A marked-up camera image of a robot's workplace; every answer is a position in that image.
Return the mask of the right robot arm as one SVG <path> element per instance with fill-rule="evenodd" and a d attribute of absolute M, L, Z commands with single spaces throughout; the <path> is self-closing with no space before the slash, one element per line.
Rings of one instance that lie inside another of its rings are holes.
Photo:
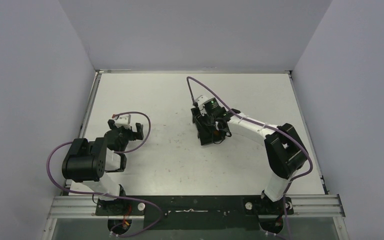
<path fill-rule="evenodd" d="M 265 148 L 272 174 L 262 196 L 271 202 L 281 200 L 292 178 L 308 159 L 295 128 L 289 123 L 267 124 L 237 109 L 227 110 L 214 97 L 201 95 L 193 106 L 192 122 L 202 146 L 221 144 L 236 133 Z"/>

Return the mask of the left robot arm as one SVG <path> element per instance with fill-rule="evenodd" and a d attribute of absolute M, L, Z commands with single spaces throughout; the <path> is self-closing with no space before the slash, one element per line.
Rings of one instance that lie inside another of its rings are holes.
<path fill-rule="evenodd" d="M 98 197 L 97 214 L 109 216 L 125 215 L 130 210 L 130 202 L 125 200 L 124 188 L 114 182 L 109 174 L 121 173 L 126 169 L 127 157 L 124 154 L 129 142 L 144 139 L 143 124 L 130 125 L 130 118 L 108 120 L 109 130 L 94 141 L 86 138 L 73 140 L 62 162 L 62 175 L 67 180 L 83 184 Z"/>

